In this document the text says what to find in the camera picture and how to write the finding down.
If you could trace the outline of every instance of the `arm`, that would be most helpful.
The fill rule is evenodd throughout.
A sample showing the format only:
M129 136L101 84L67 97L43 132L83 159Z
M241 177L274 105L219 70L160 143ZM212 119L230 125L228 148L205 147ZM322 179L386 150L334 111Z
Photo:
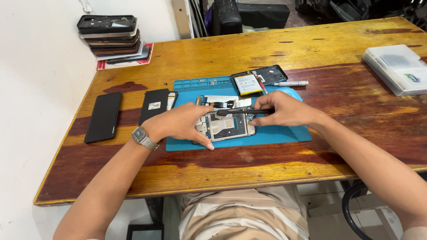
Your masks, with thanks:
M197 119L209 111L213 111L212 106L187 103L148 119L141 127L154 142L171 136L195 140L213 150L209 139L194 129ZM104 239L108 225L150 152L130 139L83 190L62 218L53 239Z
M349 130L324 112L274 91L259 97L255 109L275 108L252 125L307 125L316 130L350 165L370 191L399 216L403 230L427 226L427 183L407 165Z

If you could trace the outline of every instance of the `forearm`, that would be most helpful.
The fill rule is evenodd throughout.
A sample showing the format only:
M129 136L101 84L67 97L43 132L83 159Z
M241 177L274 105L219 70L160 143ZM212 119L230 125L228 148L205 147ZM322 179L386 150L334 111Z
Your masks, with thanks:
M404 229L427 226L427 183L407 165L321 113L311 124L369 189L400 217Z
M150 150L130 139L70 207L54 239L103 239Z

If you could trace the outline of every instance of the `blue silicone repair mat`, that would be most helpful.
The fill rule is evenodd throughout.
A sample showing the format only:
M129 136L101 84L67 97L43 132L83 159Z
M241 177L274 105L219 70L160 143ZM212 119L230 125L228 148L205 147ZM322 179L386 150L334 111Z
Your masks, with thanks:
M302 101L301 97L295 90L284 87L266 86L268 92L274 90L283 91L290 96ZM174 82L174 91L178 92L178 98L175 107L188 102L196 102L199 95L219 95L219 96L238 96L237 89L230 76L212 77L204 79L186 79ZM227 139L213 142L215 148L231 146L261 145L271 143L288 143L310 141L311 136L306 126L285 127L285 126L257 126L257 133L253 136ZM200 144L193 144L189 140L178 140L167 138L166 151L181 151L204 149Z

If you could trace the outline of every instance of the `fingernail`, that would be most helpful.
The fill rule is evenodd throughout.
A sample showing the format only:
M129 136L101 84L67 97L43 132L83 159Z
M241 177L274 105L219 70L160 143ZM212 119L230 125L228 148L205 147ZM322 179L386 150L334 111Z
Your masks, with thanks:
M208 146L207 146L210 150L214 150L215 149L215 147L210 143L210 144L208 144Z

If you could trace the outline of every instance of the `wooden tabletop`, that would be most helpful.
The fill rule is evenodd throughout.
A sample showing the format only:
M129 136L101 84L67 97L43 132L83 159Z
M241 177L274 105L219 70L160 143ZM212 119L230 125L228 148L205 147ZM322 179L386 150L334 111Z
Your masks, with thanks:
M145 91L178 79L231 75L279 64L303 101L388 151L427 170L427 94L396 97L361 56L368 47L406 44L427 60L427 34L403 18L337 23L155 43L151 63L97 72L52 161L35 205L73 202L131 137ZM98 95L122 92L116 137L83 143ZM356 177L312 129L310 142L152 152L128 198L309 183Z

